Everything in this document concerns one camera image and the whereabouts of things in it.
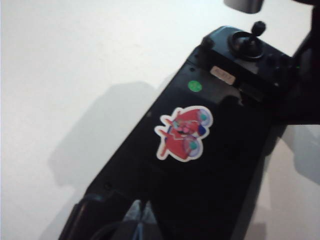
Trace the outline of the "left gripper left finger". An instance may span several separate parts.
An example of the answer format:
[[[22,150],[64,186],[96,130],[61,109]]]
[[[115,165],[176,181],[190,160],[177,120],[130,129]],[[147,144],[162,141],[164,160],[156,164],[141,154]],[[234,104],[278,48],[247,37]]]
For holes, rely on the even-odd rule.
[[[133,201],[123,218],[125,240],[143,239],[144,226],[141,222],[141,217],[142,202],[141,200],[136,199]]]

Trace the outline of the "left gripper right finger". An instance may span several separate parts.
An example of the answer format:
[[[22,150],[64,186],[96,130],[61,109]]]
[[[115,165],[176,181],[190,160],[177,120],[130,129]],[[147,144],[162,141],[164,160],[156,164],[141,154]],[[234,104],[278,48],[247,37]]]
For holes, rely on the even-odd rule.
[[[150,201],[148,201],[142,212],[142,239],[143,240],[162,240],[162,232],[159,228],[157,219],[153,212],[153,207]]]

